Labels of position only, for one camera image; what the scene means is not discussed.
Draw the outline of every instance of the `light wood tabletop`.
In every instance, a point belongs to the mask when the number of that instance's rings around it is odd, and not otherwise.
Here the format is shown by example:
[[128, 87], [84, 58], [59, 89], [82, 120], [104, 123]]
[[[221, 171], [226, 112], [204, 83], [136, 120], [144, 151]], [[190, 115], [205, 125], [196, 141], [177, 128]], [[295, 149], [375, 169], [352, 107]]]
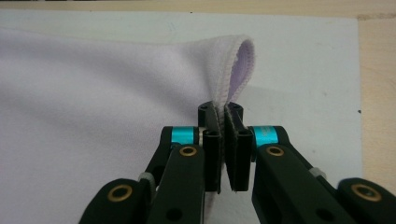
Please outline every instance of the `light wood tabletop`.
[[189, 11], [357, 18], [364, 178], [396, 194], [396, 1], [0, 2], [0, 8]]

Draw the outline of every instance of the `white cloth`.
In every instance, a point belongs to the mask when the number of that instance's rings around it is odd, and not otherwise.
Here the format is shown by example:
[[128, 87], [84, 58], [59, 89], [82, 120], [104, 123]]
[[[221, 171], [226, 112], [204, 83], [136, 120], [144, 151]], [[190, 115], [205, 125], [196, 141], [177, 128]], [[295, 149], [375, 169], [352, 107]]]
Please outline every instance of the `white cloth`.
[[246, 36], [175, 45], [0, 29], [0, 223], [78, 223], [97, 191], [137, 179], [162, 127], [219, 111], [254, 64]]

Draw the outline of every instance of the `brass ring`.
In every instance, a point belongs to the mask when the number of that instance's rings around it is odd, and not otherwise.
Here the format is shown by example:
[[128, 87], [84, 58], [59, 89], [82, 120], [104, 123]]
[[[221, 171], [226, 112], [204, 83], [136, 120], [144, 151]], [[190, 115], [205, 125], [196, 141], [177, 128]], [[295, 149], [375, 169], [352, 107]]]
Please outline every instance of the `brass ring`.
[[[367, 185], [354, 184], [351, 186], [351, 188], [356, 195], [358, 195], [359, 197], [361, 197], [367, 201], [376, 203], [376, 202], [379, 202], [382, 200], [381, 194], [376, 189], [373, 189], [372, 187], [369, 187]], [[372, 193], [372, 195], [364, 194], [360, 191], [360, 189], [368, 190], [369, 192]]]
[[[126, 192], [121, 196], [116, 196], [116, 195], [114, 195], [114, 192], [118, 189], [126, 189]], [[129, 185], [118, 185], [118, 186], [114, 187], [107, 194], [107, 198], [109, 201], [111, 201], [113, 203], [119, 203], [119, 202], [122, 202], [125, 199], [129, 198], [131, 196], [132, 192], [133, 192], [132, 187]]]
[[193, 156], [197, 154], [197, 149], [195, 147], [183, 147], [179, 152], [182, 156]]
[[283, 151], [283, 149], [280, 147], [268, 147], [267, 153], [272, 156], [283, 156], [283, 154], [285, 154], [285, 151]]

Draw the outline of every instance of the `towel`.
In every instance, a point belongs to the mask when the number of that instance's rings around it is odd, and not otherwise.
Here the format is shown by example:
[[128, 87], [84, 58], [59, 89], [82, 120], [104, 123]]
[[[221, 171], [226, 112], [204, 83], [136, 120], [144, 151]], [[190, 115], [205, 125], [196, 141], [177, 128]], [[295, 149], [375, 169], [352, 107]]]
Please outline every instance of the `towel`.
[[78, 223], [104, 184], [137, 180], [163, 126], [197, 125], [207, 101], [222, 114], [253, 66], [243, 35], [161, 45], [0, 29], [0, 223]]

